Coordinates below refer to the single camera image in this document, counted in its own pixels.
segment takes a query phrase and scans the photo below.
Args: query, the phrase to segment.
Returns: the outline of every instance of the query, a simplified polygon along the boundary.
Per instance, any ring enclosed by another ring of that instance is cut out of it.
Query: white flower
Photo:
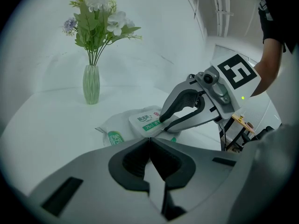
[[[108,10],[109,0],[86,0],[86,5],[89,7],[89,11]]]
[[[107,30],[113,32],[114,35],[120,36],[121,29],[126,24],[126,13],[125,12],[116,12],[111,14],[108,17],[108,26]]]
[[[130,20],[130,19],[126,19],[126,24],[127,24],[127,27],[128,28],[133,28],[133,27],[135,27],[135,24],[133,23],[133,21],[132,20]]]

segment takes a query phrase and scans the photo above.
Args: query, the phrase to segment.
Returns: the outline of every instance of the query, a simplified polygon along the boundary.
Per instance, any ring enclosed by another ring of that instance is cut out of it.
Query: black cutout
[[[185,213],[186,213],[186,211],[183,208],[174,205],[169,191],[165,188],[161,214],[168,221],[170,221],[170,220],[175,219]]]
[[[197,82],[197,80],[193,80],[193,81],[191,81],[189,84],[194,84],[194,83],[196,83]]]
[[[234,166],[236,161],[230,160],[230,159],[224,159],[224,158],[213,158],[214,162],[229,165],[229,166]]]
[[[203,109],[205,108],[205,105],[206,105],[205,99],[202,96],[199,97],[198,104],[200,104],[200,106],[196,111],[193,111],[193,112],[191,112],[191,113],[189,113],[189,114],[187,114],[187,115],[185,115],[185,116],[183,116],[179,119],[176,119],[175,121],[171,122],[164,130],[167,131],[171,127],[173,127],[174,125],[176,125],[180,122],[183,122],[184,120],[189,119],[189,118],[193,117],[194,115],[197,115],[198,113],[202,112]]]
[[[193,177],[196,165],[193,159],[156,139],[150,139],[150,159],[167,190],[183,188]]]
[[[144,169],[150,158],[149,139],[116,153],[108,163],[113,179],[127,190],[150,192],[150,184],[143,180]]]
[[[58,217],[65,208],[72,196],[78,190],[83,180],[70,177],[68,178],[45,202],[42,204],[49,213]]]
[[[219,122],[220,120],[222,120],[221,116],[219,116],[218,118],[214,119],[215,122]]]
[[[174,113],[183,110],[187,106],[193,108],[198,99],[198,96],[199,93],[197,90],[188,89],[180,92],[173,103],[170,105],[168,110],[160,116],[160,122],[164,122],[165,120],[169,119]]]
[[[250,75],[247,76],[246,73],[243,71],[243,69],[238,69],[240,74],[243,76],[243,79],[239,80],[238,82],[235,82],[234,77],[236,77],[236,74],[233,72],[231,68],[233,68],[235,65],[239,63],[242,63],[245,66],[245,68],[250,72]],[[230,69],[226,70],[224,68],[226,65],[228,65]],[[230,84],[235,90],[238,89],[240,86],[246,84],[247,82],[251,81],[255,77],[257,77],[256,73],[253,71],[253,68],[250,67],[239,54],[221,63],[220,65],[218,65],[218,68],[222,71],[222,73],[225,75],[225,77],[228,79],[228,81],[230,82]]]
[[[213,106],[213,107],[210,109],[210,112],[213,112],[214,110],[216,110],[216,106]]]

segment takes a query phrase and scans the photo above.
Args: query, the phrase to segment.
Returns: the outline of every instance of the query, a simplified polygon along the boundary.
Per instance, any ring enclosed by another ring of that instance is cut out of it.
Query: vase
[[[83,92],[86,103],[89,105],[94,105],[99,101],[100,75],[99,68],[97,66],[85,66],[83,75]]]

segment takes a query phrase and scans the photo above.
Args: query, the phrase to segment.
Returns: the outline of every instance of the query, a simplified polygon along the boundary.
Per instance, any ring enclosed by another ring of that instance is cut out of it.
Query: white table
[[[101,87],[100,101],[87,105],[80,88],[32,95],[0,139],[0,157],[10,183],[28,195],[44,178],[86,152],[104,147],[95,130],[114,114],[163,106],[168,94],[145,87]],[[214,122],[191,129],[195,147],[221,150]]]

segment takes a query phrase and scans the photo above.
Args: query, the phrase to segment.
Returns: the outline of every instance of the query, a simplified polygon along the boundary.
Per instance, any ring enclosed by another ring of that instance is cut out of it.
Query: green label
[[[109,137],[109,141],[110,141],[111,145],[116,145],[116,144],[124,142],[121,134],[117,131],[110,131],[108,133],[108,137]]]
[[[154,122],[152,122],[152,123],[150,123],[150,124],[148,124],[148,125],[146,125],[146,126],[143,126],[142,128],[143,128],[145,131],[148,131],[148,130],[150,130],[150,129],[156,127],[156,126],[159,125],[160,123],[161,123],[161,122],[160,122],[159,120],[156,120],[156,121],[154,121]]]

